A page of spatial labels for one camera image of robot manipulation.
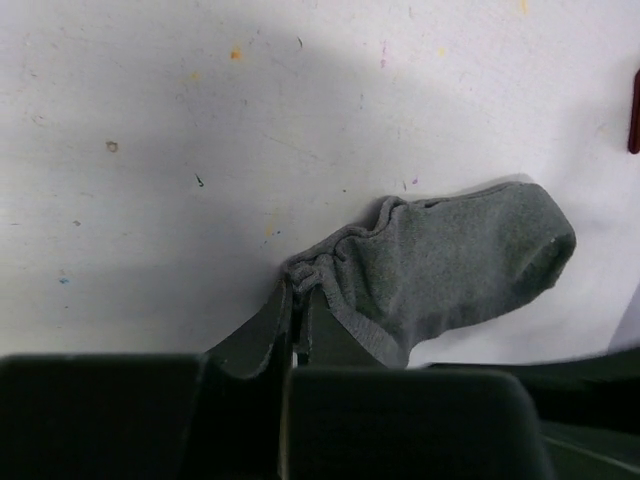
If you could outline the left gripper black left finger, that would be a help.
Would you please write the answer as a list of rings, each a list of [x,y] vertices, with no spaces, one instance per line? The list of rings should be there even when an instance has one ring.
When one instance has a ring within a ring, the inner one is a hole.
[[[292,292],[202,353],[1,360],[5,479],[275,479]]]

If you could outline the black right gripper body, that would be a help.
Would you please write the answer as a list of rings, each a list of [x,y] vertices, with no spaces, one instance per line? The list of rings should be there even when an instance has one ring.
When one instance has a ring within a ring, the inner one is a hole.
[[[435,363],[508,373],[532,398],[559,479],[639,477],[639,349],[529,365]]]

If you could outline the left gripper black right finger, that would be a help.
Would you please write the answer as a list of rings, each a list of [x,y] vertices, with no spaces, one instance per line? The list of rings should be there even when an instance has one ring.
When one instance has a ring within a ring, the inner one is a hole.
[[[286,479],[549,479],[533,402],[491,370],[385,369],[308,298],[283,399]]]

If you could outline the grey sock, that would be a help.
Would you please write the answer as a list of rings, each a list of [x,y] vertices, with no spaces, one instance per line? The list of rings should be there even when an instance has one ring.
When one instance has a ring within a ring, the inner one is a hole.
[[[349,225],[290,258],[298,296],[320,288],[331,314],[377,361],[405,367],[419,343],[517,310],[559,279],[577,244],[539,185],[386,198],[375,225]]]

